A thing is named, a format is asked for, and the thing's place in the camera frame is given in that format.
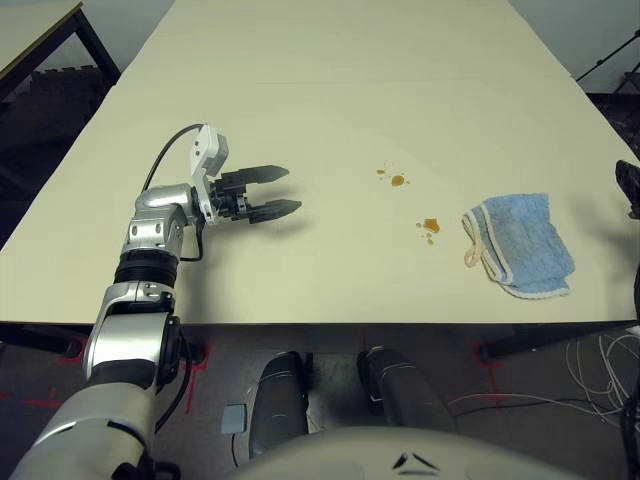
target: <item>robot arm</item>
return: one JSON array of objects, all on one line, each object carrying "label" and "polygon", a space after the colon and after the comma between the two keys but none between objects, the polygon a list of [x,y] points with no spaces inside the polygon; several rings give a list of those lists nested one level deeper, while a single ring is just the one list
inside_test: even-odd
[{"label": "robot arm", "polygon": [[135,203],[114,283],[105,292],[87,343],[87,386],[56,412],[13,480],[151,477],[154,434],[167,418],[154,422],[155,397],[175,379],[181,354],[188,357],[180,321],[173,315],[184,229],[196,227],[202,249],[205,224],[220,224],[224,218],[257,223],[301,205],[276,200],[252,207],[247,202],[246,184],[289,173],[280,167],[244,169],[209,182],[207,176],[219,173],[227,154],[226,138],[202,125],[190,155],[194,185],[145,185]]}]

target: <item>gray carpet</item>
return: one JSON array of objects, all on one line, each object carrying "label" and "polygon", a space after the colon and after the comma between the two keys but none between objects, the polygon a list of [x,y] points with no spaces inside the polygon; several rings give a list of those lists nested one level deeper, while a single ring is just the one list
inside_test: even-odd
[{"label": "gray carpet", "polygon": [[[336,326],[336,327],[196,327],[191,339],[209,346],[207,361],[194,371],[192,384],[175,415],[156,437],[154,458],[178,463],[185,479],[217,479],[232,472],[231,439],[220,433],[225,405],[247,403],[272,356],[284,350],[314,352],[315,386],[310,396],[310,431],[383,422],[366,406],[356,355],[363,344],[384,344],[404,353],[445,400],[480,392],[531,393],[543,397],[584,398],[565,366],[558,345],[513,356],[489,370],[472,354],[474,341],[508,335],[497,326]],[[595,339],[582,342],[583,372],[594,387],[605,383]],[[635,378],[635,359],[624,349],[613,361],[626,385]],[[180,379],[162,392],[158,415],[178,388]],[[0,478],[6,478],[56,405],[82,385],[78,363],[54,355],[4,346],[0,357],[0,431],[5,432]],[[606,403],[606,397],[598,397]],[[503,405],[527,400],[504,400]],[[469,399],[451,407],[459,414],[495,406],[495,399]],[[589,479],[624,478],[625,462],[617,428],[572,409],[545,405],[500,408],[460,416],[460,432],[526,453]],[[9,442],[6,432],[12,432]],[[248,461],[248,434],[236,438],[239,463]]]}]

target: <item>blue towel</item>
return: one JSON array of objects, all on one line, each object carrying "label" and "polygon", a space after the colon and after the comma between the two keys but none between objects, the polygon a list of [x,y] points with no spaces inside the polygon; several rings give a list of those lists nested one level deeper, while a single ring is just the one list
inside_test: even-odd
[{"label": "blue towel", "polygon": [[482,259],[489,277],[520,298],[570,293],[565,277],[573,259],[549,221],[543,193],[489,198],[462,217],[473,247],[467,266]]}]

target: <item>white table surface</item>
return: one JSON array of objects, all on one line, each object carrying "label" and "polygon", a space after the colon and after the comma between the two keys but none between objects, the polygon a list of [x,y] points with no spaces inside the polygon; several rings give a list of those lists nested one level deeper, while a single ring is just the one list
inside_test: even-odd
[{"label": "white table surface", "polygon": [[[198,121],[228,136],[226,171],[290,169],[252,203],[303,206],[207,229],[179,267],[183,323],[633,318],[640,230],[614,176],[633,153],[506,2],[179,0],[0,252],[0,320],[95,321],[153,159]],[[155,184],[189,180],[191,140]],[[465,210],[523,192],[550,195],[567,297],[516,299],[464,265]]]},{"label": "white table surface", "polygon": [[77,10],[81,4],[78,0],[64,0],[0,5],[0,78],[5,68],[32,45],[37,44],[51,27]]}]

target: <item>floor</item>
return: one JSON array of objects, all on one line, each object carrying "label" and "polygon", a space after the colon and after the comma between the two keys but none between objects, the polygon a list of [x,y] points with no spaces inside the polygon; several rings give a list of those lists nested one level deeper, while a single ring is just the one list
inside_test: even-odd
[{"label": "floor", "polygon": [[[474,342],[508,335],[508,327],[477,326],[270,326],[198,327],[187,331],[207,345],[205,362],[194,370],[190,388],[173,417],[156,437],[154,457],[178,463],[186,479],[218,479],[233,472],[231,439],[220,433],[227,404],[246,403],[249,412],[256,382],[277,352],[314,352],[314,389],[308,411],[310,431],[347,425],[377,425],[384,419],[369,413],[358,382],[356,355],[383,344],[418,366],[445,401],[471,393],[523,393],[548,398],[584,398],[565,365],[565,346],[512,356],[494,368],[482,367],[472,353]],[[1,346],[0,431],[13,432],[0,456],[0,478],[6,478],[53,415],[56,407],[83,385],[80,363],[48,353]],[[576,368],[572,346],[572,364]],[[630,386],[636,360],[625,349],[614,352],[621,381]],[[585,381],[604,389],[606,377],[595,338],[582,341]],[[158,416],[180,379],[160,394]],[[606,397],[596,396],[605,403]],[[453,415],[498,400],[473,398],[450,407]],[[462,435],[510,448],[589,479],[624,478],[625,462],[618,429],[594,416],[556,405],[504,408],[528,403],[503,399],[501,408],[457,418]],[[238,462],[248,460],[248,434],[236,438]]]},{"label": "floor", "polygon": [[[11,106],[0,104],[0,248],[106,91],[95,71],[51,72],[36,77],[31,93]],[[639,152],[640,135],[635,132],[640,109],[631,103],[626,107],[595,103]],[[584,398],[565,365],[564,345],[513,356],[494,368],[480,366],[472,353],[474,342],[510,333],[505,326],[476,325],[189,329],[188,336],[205,343],[209,355],[195,369],[186,397],[157,436],[154,457],[178,463],[187,479],[217,479],[233,472],[231,439],[220,433],[222,411],[230,403],[247,403],[250,412],[262,369],[284,350],[315,354],[311,431],[381,422],[366,408],[355,367],[357,353],[377,344],[404,353],[447,401],[496,392]],[[585,339],[581,354],[589,384],[604,388],[608,377],[597,340]],[[633,357],[616,349],[614,363],[623,383],[630,386],[636,372]],[[9,476],[55,409],[82,385],[79,360],[63,361],[48,353],[0,345],[0,432],[12,436],[12,441],[3,442],[0,478]],[[162,392],[158,413],[177,387],[174,382]],[[608,404],[606,396],[597,399]],[[589,479],[624,477],[617,428],[594,415],[556,405],[506,408],[523,402],[528,403],[472,398],[452,405],[451,412],[468,412],[457,418],[463,435],[524,452]],[[247,434],[236,439],[240,464],[247,461],[247,440]]]}]

